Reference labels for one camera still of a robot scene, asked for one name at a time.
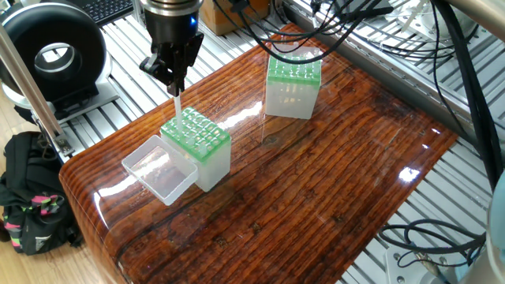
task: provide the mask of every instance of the metal pole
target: metal pole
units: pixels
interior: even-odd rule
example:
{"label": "metal pole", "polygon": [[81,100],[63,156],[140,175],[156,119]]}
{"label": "metal pole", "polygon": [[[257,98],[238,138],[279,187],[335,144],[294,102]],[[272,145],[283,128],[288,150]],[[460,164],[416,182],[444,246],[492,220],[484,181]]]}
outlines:
{"label": "metal pole", "polygon": [[446,0],[493,35],[505,41],[504,0]]}
{"label": "metal pole", "polygon": [[17,86],[30,102],[32,110],[37,117],[38,122],[46,130],[49,138],[54,142],[54,146],[63,155],[69,155],[73,152],[72,147],[66,139],[62,127],[54,117],[51,109],[47,105],[42,92],[33,80],[32,75],[26,68],[21,56],[17,52],[12,40],[10,40],[7,31],[0,24],[0,59],[9,70],[10,75],[16,81]]}

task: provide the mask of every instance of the wooden table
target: wooden table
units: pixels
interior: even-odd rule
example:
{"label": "wooden table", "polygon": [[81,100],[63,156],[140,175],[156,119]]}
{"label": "wooden table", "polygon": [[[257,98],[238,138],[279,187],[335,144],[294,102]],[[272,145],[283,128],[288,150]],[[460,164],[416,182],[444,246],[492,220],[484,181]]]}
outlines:
{"label": "wooden table", "polygon": [[231,172],[209,193],[193,186],[167,207],[121,165],[174,116],[172,101],[63,166],[109,280],[334,283],[455,142],[337,54],[312,119],[267,116],[267,59],[255,47],[182,95],[232,137]]}

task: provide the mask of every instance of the black bag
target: black bag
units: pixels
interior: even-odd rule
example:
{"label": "black bag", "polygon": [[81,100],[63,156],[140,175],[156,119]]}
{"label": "black bag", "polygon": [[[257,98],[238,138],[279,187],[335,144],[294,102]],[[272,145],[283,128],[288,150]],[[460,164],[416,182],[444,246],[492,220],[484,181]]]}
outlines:
{"label": "black bag", "polygon": [[30,256],[67,241],[79,246],[82,235],[58,180],[62,165],[41,134],[14,135],[4,154],[0,205],[14,249]]}

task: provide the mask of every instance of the clear plastic box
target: clear plastic box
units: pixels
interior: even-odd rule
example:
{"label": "clear plastic box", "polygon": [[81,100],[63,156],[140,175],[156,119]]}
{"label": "clear plastic box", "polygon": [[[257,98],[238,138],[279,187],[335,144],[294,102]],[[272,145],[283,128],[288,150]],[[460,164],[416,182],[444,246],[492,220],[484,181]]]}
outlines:
{"label": "clear plastic box", "polygon": [[154,135],[122,161],[125,169],[171,205],[198,178],[198,168]]}
{"label": "clear plastic box", "polygon": [[[280,50],[296,46],[275,45]],[[314,58],[320,54],[317,47],[300,47],[289,54],[279,54],[292,60]],[[321,61],[304,65],[281,62],[270,57],[267,71],[267,98],[265,113],[270,115],[310,119],[321,86]]]}
{"label": "clear plastic box", "polygon": [[164,141],[198,167],[195,183],[205,192],[230,172],[230,134],[192,107],[182,111],[181,132],[177,118],[169,120],[160,132]]}

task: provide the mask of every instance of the open box lid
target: open box lid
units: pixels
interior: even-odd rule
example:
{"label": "open box lid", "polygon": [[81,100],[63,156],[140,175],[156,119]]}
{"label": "open box lid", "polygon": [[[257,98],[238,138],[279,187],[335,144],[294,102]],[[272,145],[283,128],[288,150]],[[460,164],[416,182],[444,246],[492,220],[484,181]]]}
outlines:
{"label": "open box lid", "polygon": [[122,165],[165,205],[198,179],[196,165],[156,135],[123,159]]}

